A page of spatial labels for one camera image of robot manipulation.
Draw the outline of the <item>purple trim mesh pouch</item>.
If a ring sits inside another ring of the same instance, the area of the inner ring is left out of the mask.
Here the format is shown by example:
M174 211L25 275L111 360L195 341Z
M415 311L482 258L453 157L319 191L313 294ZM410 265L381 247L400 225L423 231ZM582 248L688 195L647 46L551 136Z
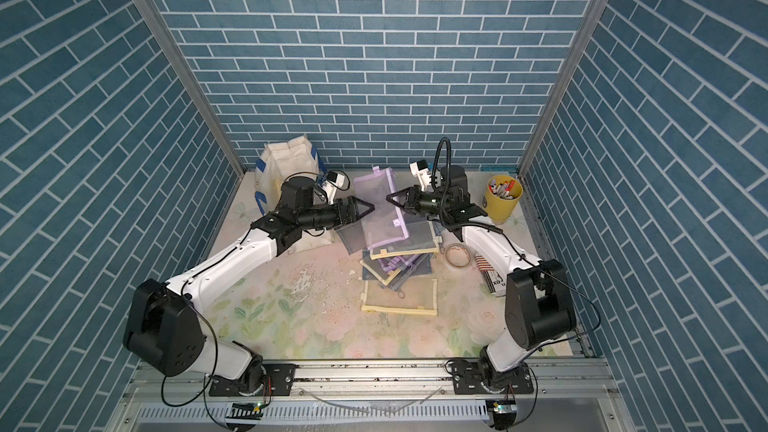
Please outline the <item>purple trim mesh pouch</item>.
M372 169L368 175L354 179L355 196L374 206L374 210L361 219L366 245L378 250L409 237L405 219L399 208L387 201L396 191L394 172L391 168Z

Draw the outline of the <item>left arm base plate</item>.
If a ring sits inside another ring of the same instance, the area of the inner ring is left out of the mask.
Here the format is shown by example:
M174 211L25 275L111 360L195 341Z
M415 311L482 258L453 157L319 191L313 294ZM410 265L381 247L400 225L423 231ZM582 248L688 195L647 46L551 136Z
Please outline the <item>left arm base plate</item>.
M215 376L209 394L212 397L288 396L296 370L297 365L293 363L261 362L251 366L239 379Z

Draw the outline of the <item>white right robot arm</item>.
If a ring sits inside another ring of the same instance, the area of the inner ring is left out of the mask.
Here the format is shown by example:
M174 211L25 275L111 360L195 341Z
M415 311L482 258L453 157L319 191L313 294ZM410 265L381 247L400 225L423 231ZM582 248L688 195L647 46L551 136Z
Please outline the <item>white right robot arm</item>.
M420 160L410 164L410 171L418 183L389 194L386 200L408 214L437 221L504 278L505 328L484 348L481 361L487 370L510 371L539 347L576 328L563 265L529 256L509 239L487 212L472 202L463 168L432 169Z

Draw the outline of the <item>yellow trim mesh pouch top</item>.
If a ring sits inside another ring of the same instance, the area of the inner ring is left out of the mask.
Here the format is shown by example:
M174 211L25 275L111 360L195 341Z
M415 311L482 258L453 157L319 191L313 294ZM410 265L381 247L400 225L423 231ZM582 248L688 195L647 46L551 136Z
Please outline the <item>yellow trim mesh pouch top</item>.
M442 237L430 221L407 223L409 237L390 244L374 247L369 251L373 259L414 254L436 253L442 243Z

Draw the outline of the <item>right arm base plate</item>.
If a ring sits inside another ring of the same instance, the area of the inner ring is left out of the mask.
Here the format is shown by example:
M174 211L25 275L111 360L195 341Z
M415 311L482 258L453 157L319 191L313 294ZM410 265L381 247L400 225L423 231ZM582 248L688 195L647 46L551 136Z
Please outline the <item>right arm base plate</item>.
M532 377L522 367L506 372L496 371L486 359L448 359L443 365L452 379L457 395L531 394Z

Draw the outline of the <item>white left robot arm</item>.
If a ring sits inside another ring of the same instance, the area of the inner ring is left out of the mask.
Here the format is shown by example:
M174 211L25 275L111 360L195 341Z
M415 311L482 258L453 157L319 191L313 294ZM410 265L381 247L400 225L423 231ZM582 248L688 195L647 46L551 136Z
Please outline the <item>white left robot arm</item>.
M283 254L309 230L333 230L371 214L354 196L314 201L315 183L293 177L276 207L251 223L227 249L163 282L148 279L135 291L124 347L166 377L185 371L234 382L250 395L262 386L262 357L244 345L220 341L205 312L219 296L259 266Z

